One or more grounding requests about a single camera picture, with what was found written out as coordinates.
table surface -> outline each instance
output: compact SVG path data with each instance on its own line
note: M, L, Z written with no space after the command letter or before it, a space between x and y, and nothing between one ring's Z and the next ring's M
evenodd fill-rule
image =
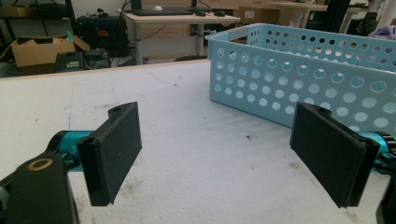
M136 16L132 13L124 13L124 16L137 23L233 23L240 21L239 18L233 16L217 17L207 15L205 17L195 15L180 15L180 16Z
M271 6L274 7L285 7L285 8L295 8L295 9L305 9L311 11L326 11L327 6L323 5L313 5L313 4L305 4L305 3L293 3L293 2L270 2ZM347 12L350 13L358 13L367 11L365 7L349 7Z
M95 130L138 102L143 148L115 204L91 207L70 173L81 223L375 223L389 177L337 208L290 149L290 129L209 99L209 61L0 79L0 177L61 130Z

black equipment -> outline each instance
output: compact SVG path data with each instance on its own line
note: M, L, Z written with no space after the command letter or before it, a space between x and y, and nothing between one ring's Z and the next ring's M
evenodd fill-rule
M91 205L106 206L141 148L137 103L108 110L96 131L56 133L44 153L0 181L0 223L78 223L67 172L83 169Z
M192 12L187 10L131 9L131 10L124 10L124 12L131 12L136 16L177 16L177 15L193 14Z
M111 62L104 49L90 49L85 52L85 61L89 69L110 68Z
M105 49L109 57L125 57L130 54L126 21L120 16L77 18L81 39L92 49Z
M58 53L55 61L55 73L75 72L85 69L81 51Z
M297 103L290 146L338 207L358 206L375 158L388 155L384 161L395 161L396 140L385 133L378 133L381 140L355 133L331 113L317 105ZM392 172L376 211L380 224L396 223L395 166Z

basket hole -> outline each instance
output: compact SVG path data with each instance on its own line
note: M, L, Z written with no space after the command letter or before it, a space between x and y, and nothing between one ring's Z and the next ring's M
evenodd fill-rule
M256 100L256 97L254 97L254 95L248 95L247 96L247 100L250 102L250 103L253 103L255 100Z
M235 94L236 98L238 99L242 99L244 97L244 93L242 93L241 91L237 91Z
M325 95L329 98L337 96L338 91L335 88L329 88L326 90Z
M306 65L300 65L298 68L297 68L297 73L299 74L299 75L301 75L301 76L305 76L306 74L308 74L308 66L306 66Z
M345 40L341 40L340 43L338 44L339 47L343 48L347 42Z
M307 104L314 104L315 103L315 101L314 101L314 99L312 99L312 98L305 98L305 100L304 100L304 103L307 103Z
M376 99L373 97L367 97L367 98L363 99L363 101L361 103L366 108L373 108L376 105Z
M298 96L296 93L292 93L292 94L289 96L289 100L290 100L292 103L296 103L296 102L298 101L298 99L299 99L299 96Z
M345 108L345 107L339 107L336 110L336 113L340 117L345 117L349 113L349 110L347 108Z
M224 63L223 63L223 62L217 62L217 63L216 63L216 67L217 67L218 69L223 69L223 68L224 68Z
M323 79L326 77L326 71L319 68L314 72L314 77L317 79Z
M289 80L288 80L287 77L280 77L279 80L278 80L278 83L279 83L279 85L281 85L281 86L286 86L286 85L288 85L288 82L289 82Z
M259 78L260 77L260 71L257 69L254 69L253 71L251 71L251 76L253 78Z
M231 73L236 70L235 65L233 65L233 63L229 63L228 66L227 66L227 69Z
M296 89L296 90L302 89L303 86L304 86L304 83L303 83L301 80L295 80L295 81L293 82L293 87L294 87L294 89Z
M220 92L221 91L221 86L219 84L215 85L215 91Z
M267 73L267 74L265 74L264 79L265 79L265 81L267 81L267 82L272 82L272 81L274 80L274 74L272 74L272 73Z
M379 63L381 63L381 64L384 64L384 63L387 63L387 62L388 62L388 59L386 59L386 58L383 58L383 59L379 60Z
M277 90L277 91L275 91L275 97L276 97L276 98L281 99L281 98L283 98L284 96L285 96L285 92L283 92L282 90Z
M354 77L352 80L350 80L350 85L355 88L361 87L363 84L364 78L362 77Z
M240 87L240 88L244 88L246 85L246 82L244 79L239 79L237 83L238 83L238 87Z
M217 81L221 81L221 80L222 80L222 74L217 73L217 74L215 75L215 79L216 79Z
M373 63L373 62L375 62L375 60L376 60L375 56L370 56L367 58L367 62L369 62L369 63Z
M375 92L384 91L387 88L387 84L383 81L377 81L372 84L372 90Z
M320 86L318 84L311 84L309 85L308 90L312 94L316 94L320 91Z
M361 61L364 59L364 55L363 54L358 54L358 56L356 56L356 59Z
M346 103L352 103L356 100L356 94L353 92L347 92L344 94L343 99Z
M250 59L250 56L248 55L248 53L243 53L241 55L241 61L242 62L247 63L249 59Z
M276 68L276 66L277 66L277 61L275 59L268 60L268 67Z
M289 63L289 62L285 62L285 63L282 64L282 69L285 72L291 71L292 68L293 68L293 65L291 63Z
M246 75L248 73L248 69L245 66L239 67L239 74L242 76Z
M254 63L256 65L261 65L264 62L264 59L261 56L254 57Z
M227 94L227 95L233 94L233 90L231 90L231 88L226 88L224 92L225 92L225 94Z
M326 108L328 110L330 110L332 108L332 105L327 103L327 102L323 102L320 104L321 107Z
M262 93L269 94L270 92L271 92L271 88L269 88L268 86L262 87Z
M379 52L380 50L381 50L381 47L379 47L379 46L373 47L373 52Z
M218 49L218 55L219 55L219 57L223 57L223 56L224 56L224 53L225 53L225 50L224 50L224 49Z
M272 108L273 108L274 110L279 110L279 109L280 109L280 103L274 102L274 103L272 104Z
M266 106L266 105L268 105L268 101L267 101L266 99L264 99L264 98L261 98L259 102L260 102L260 105L261 105L261 106Z
M227 77L226 79L225 79L225 81L228 83L228 84L233 84L233 77Z
M251 91L256 91L259 86L257 85L257 83L252 82L250 83L250 85L248 85L248 87L250 88Z
M385 49L385 53L392 53L393 52L393 48L387 48Z
M355 120L356 120L357 122L364 122L364 121L367 120L367 118L368 118L368 116L367 116L367 114L364 113L364 112L358 112L358 113L356 113L356 115L355 115Z
M343 74L341 74L341 73L334 73L333 75L332 75L332 82L334 82L334 83L341 83L341 82L343 82L344 81L344 75Z
M385 128L389 124L389 121L384 118L378 118L374 121L374 125L378 128Z
M353 57L353 53L352 52L348 52L347 54L346 54L346 58L352 58Z
M295 112L295 109L294 109L294 107L292 107L292 106L286 106L285 112L286 112L286 114L288 114L288 115L293 115L294 112Z
M236 59L236 52L231 50L230 53L228 54L228 56L230 57L231 60Z
M396 113L396 104L395 103L387 103L384 105L384 111L388 114Z

perforated basket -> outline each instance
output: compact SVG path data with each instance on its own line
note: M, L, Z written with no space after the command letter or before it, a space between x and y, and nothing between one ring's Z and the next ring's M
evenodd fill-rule
M270 24L206 39L211 100L289 127L306 102L353 131L396 136L395 41Z

cable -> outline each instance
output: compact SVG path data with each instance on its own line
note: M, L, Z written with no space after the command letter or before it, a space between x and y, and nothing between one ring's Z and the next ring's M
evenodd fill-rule
M158 31L156 31L156 32L154 32L154 34L152 34L152 35L149 35L149 36L146 36L145 38L143 38L143 39L147 39L147 38L150 38L150 37L152 37L152 36L154 36L154 35L156 35L156 34L158 34L163 28L165 28L167 25L164 25L163 27L161 27Z
M204 5L205 5L205 6L207 6L207 7L210 7L210 8L212 8L210 5L208 5L207 3L205 3L205 2L203 2L203 1L201 1L201 0L198 0L198 2L200 2L200 3L204 4Z

